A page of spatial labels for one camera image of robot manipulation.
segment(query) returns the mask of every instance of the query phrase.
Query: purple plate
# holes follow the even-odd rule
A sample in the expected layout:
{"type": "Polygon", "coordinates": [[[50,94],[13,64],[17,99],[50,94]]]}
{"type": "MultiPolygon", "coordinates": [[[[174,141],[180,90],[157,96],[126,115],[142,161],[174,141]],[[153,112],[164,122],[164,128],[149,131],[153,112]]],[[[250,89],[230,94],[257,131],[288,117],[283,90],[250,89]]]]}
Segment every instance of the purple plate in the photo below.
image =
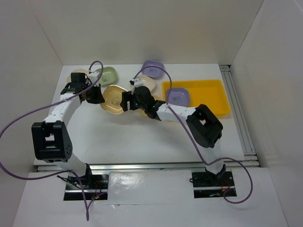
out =
{"type": "MultiPolygon", "coordinates": [[[[148,60],[148,61],[144,62],[142,69],[147,66],[158,66],[161,69],[164,69],[163,63],[159,62],[159,61],[148,60]]],[[[161,77],[163,75],[163,71],[160,69],[157,69],[157,68],[147,68],[142,71],[142,74],[155,79],[155,78],[161,77]]]]}
{"type": "MultiPolygon", "coordinates": [[[[166,91],[165,94],[166,97],[169,94],[169,90],[170,89],[166,91]]],[[[190,104],[189,92],[182,87],[173,87],[169,95],[169,104],[179,105],[179,106],[189,106],[190,104]]]]}

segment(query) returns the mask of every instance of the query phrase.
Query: yellow bin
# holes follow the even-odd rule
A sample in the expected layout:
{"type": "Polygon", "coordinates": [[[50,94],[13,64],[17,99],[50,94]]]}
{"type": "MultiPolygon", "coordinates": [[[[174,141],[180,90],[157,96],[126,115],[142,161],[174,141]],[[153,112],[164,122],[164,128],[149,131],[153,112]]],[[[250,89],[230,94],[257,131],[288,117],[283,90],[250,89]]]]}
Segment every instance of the yellow bin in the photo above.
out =
{"type": "MultiPolygon", "coordinates": [[[[219,79],[173,81],[172,87],[183,87],[189,92],[189,107],[205,104],[217,116],[223,117],[231,112],[231,108],[219,79]]],[[[163,99],[169,89],[169,81],[162,83],[163,99]]]]}

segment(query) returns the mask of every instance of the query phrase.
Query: beige wall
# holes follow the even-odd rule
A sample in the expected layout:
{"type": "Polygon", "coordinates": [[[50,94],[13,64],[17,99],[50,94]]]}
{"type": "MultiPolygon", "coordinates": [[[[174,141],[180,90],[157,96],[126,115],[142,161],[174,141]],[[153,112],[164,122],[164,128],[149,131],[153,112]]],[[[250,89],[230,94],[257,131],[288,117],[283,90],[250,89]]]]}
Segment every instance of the beige wall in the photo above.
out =
{"type": "Polygon", "coordinates": [[[64,65],[231,64],[263,0],[29,0],[64,65]]]}
{"type": "Polygon", "coordinates": [[[265,0],[232,64],[232,76],[289,227],[303,223],[302,62],[302,9],[295,0],[265,0]]]}
{"type": "MultiPolygon", "coordinates": [[[[50,104],[62,64],[24,0],[0,1],[0,128],[19,115],[50,104]]],[[[27,176],[34,151],[31,124],[41,111],[7,130],[0,141],[0,160],[12,172],[27,176]]],[[[12,225],[25,181],[0,171],[0,225],[12,225]]]]}

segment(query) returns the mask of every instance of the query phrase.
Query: table surface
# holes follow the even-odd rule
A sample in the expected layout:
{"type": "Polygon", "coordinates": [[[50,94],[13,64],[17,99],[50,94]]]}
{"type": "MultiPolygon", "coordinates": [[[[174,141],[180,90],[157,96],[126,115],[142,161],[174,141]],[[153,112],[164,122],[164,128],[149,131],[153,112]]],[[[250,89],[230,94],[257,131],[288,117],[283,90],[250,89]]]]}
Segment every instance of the table surface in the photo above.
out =
{"type": "MultiPolygon", "coordinates": [[[[65,182],[27,181],[13,227],[287,227],[269,171],[248,170],[254,191],[239,205],[222,197],[194,199],[188,170],[110,173],[108,200],[93,202],[89,222],[83,201],[63,201],[65,182]]],[[[249,193],[249,179],[241,168],[232,172],[237,197],[229,199],[239,201],[249,193]]]]}
{"type": "MultiPolygon", "coordinates": [[[[129,80],[141,69],[141,65],[112,66],[118,73],[117,85],[129,90],[129,80]]],[[[88,69],[87,65],[63,66],[53,102],[59,100],[66,79],[75,69],[88,69]]],[[[166,64],[172,80],[219,79],[221,72],[217,64],[166,64]]],[[[164,75],[156,80],[153,94],[162,97],[164,75]]],[[[223,156],[244,160],[243,149],[233,115],[221,118],[223,156]]],[[[86,102],[76,110],[68,125],[73,143],[73,153],[89,164],[133,164],[199,162],[191,141],[177,122],[159,122],[141,116],[136,111],[114,115],[100,105],[86,102]]],[[[47,165],[35,159],[34,165],[47,165]]]]}

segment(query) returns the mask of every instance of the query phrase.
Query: green bowl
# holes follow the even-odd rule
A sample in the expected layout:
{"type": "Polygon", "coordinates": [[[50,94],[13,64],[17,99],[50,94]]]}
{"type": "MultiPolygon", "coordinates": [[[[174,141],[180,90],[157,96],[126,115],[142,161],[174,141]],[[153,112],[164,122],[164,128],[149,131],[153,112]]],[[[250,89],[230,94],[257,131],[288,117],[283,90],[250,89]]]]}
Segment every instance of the green bowl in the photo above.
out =
{"type": "Polygon", "coordinates": [[[117,79],[116,70],[113,67],[105,67],[99,83],[101,86],[105,87],[113,84],[117,79]]]}

